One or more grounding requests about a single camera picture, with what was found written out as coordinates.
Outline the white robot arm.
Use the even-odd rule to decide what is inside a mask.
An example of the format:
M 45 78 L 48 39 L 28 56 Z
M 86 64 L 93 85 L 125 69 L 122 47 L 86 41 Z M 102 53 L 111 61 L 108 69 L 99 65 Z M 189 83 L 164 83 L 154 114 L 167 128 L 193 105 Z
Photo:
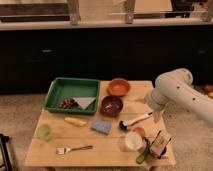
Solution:
M 155 87 L 145 96 L 145 102 L 155 112 L 174 101 L 213 126 L 213 99 L 192 87 L 193 75 L 185 68 L 160 74 Z

